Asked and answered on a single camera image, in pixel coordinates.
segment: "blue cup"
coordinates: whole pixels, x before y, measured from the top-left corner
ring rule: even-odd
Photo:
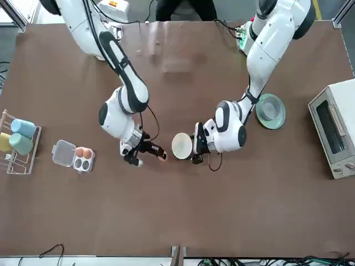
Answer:
[[[11,131],[14,133],[20,133],[22,136],[31,139],[36,131],[36,126],[29,121],[14,119],[11,123]]]

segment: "brown egg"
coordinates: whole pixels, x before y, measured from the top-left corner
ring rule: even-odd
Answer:
[[[77,155],[78,157],[83,157],[83,155],[84,155],[83,148],[76,148],[75,149],[75,155]]]
[[[90,159],[91,158],[91,151],[89,149],[84,150],[84,158]]]

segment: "yellow cup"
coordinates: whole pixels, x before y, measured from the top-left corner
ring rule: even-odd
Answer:
[[[10,135],[6,133],[0,134],[0,151],[7,152],[12,150],[11,145],[9,144]]]

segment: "green cup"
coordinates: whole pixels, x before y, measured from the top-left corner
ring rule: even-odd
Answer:
[[[9,139],[10,145],[18,154],[28,155],[33,148],[33,142],[19,133],[12,134]]]

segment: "table surface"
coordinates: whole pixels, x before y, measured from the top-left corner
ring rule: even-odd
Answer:
[[[307,108],[326,85],[352,78],[340,30],[315,22],[292,42],[265,90],[283,100],[284,126],[264,129],[252,115],[244,149],[225,153],[215,173],[174,159],[170,147],[247,87],[235,40],[212,22],[156,22],[125,26],[122,45],[149,87],[169,161],[143,155],[143,168],[126,164],[98,123],[119,78],[82,53],[66,26],[28,26],[0,107],[43,132],[30,176],[1,173],[0,255],[63,243],[77,255],[169,255],[185,245],[188,256],[355,257],[355,179],[333,180]],[[143,118],[154,135],[152,115]],[[91,173],[53,163],[60,139],[95,151]]]

